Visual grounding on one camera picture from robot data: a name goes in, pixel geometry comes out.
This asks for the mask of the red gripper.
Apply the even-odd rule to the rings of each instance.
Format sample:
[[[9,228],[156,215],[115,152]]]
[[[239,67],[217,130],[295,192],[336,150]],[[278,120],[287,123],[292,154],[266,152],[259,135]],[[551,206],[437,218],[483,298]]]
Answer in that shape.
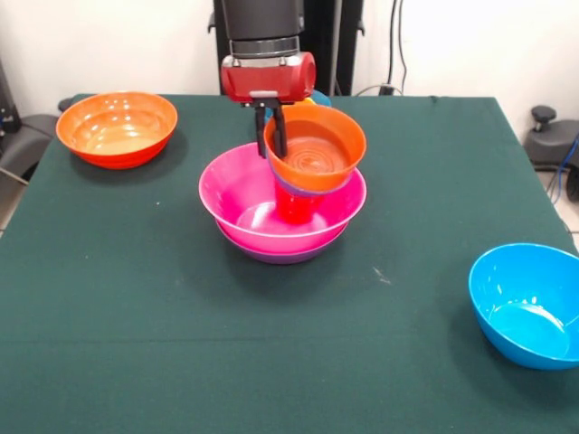
[[[310,52],[273,58],[238,59],[226,56],[220,77],[225,94],[236,103],[252,103],[258,99],[277,99],[290,104],[309,97],[316,82],[316,63]],[[279,159],[287,156],[287,134],[283,105],[271,109],[274,153]],[[263,103],[253,104],[258,153],[267,157],[264,142],[265,112]]]

